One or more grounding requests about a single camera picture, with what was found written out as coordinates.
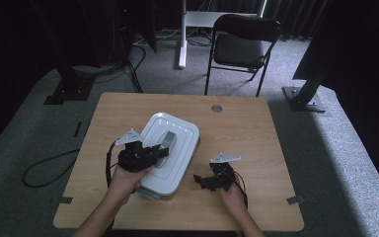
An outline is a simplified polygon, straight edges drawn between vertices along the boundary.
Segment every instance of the chair seat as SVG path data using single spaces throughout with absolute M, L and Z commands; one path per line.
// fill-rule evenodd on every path
M 263 44 L 260 40 L 240 39 L 229 34 L 219 35 L 214 61 L 224 65 L 261 68 L 265 63 Z

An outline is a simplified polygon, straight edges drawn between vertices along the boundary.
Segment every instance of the metal stand base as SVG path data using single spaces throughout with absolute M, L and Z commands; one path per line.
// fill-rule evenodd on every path
M 64 101 L 86 101 L 94 86 L 95 78 L 82 79 L 77 89 L 72 91 L 63 90 L 63 80 L 60 81 L 52 96 L 45 99 L 45 105 L 63 105 Z
M 299 106 L 296 104 L 294 98 L 300 92 L 301 87 L 283 87 L 282 91 L 284 92 L 285 99 L 288 101 L 292 111 L 303 111 L 303 112 L 318 112 L 324 113 L 326 110 L 322 106 L 322 103 L 316 94 L 312 100 L 306 106 Z

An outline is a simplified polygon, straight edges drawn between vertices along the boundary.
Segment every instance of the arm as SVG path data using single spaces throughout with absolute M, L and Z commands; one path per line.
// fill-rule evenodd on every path
M 241 227 L 246 237 L 265 237 L 258 224 L 245 208 L 243 194 L 235 184 L 232 184 L 227 192 L 223 189 L 218 189 L 217 191 L 227 210 Z
M 130 173 L 116 166 L 106 195 L 73 236 L 102 236 L 113 222 L 119 209 L 128 202 L 131 192 L 140 186 L 140 180 L 150 169 Z

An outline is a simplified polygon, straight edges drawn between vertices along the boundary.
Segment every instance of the wooden table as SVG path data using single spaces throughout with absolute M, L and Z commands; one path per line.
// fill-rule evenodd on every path
M 211 108 L 219 105 L 221 113 Z M 249 212 L 262 230 L 298 231 L 304 226 L 267 102 L 261 98 L 105 93 L 54 217 L 59 228 L 76 228 L 103 198 L 106 153 L 131 128 L 141 132 L 156 113 L 165 112 L 196 124 L 200 144 L 177 192 L 170 200 L 132 195 L 114 228 L 167 230 L 237 230 L 216 192 L 202 190 L 192 175 L 212 176 L 208 163 L 219 152 L 239 154 L 231 166 L 242 175 Z M 113 152 L 116 155 L 123 146 Z

